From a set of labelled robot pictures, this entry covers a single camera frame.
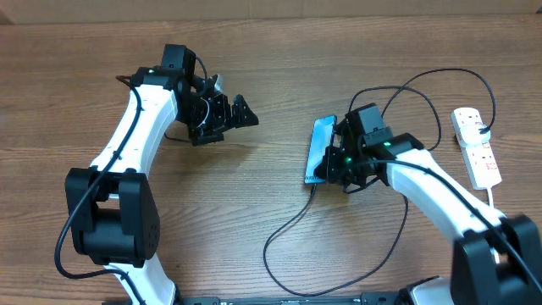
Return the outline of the blue Galaxy smartphone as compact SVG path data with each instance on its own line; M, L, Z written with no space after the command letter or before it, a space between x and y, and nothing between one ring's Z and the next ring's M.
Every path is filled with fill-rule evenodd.
M324 156L327 148L333 144L336 120L335 115L330 115L314 121L304 178L307 185L324 183L327 179Z

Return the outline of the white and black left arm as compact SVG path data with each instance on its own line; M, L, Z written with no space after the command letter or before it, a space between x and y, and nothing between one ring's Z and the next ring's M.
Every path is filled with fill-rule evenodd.
M64 182L69 217L54 251L62 276L112 274L129 304L182 302L157 255L160 217L148 176L158 147L175 121L194 147L259 123L243 96L224 95L220 75L196 75L201 64L187 46L167 44L159 65L118 76L130 89L122 119L91 164L72 168Z

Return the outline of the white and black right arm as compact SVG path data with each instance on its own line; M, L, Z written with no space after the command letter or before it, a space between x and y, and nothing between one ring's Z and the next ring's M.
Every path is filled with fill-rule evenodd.
M386 297L389 304L539 304L541 240L526 215L507 217L450 177L409 133L394 135L370 103L316 119L306 183L363 190L368 178L415 203L451 244L451 276L420 280Z

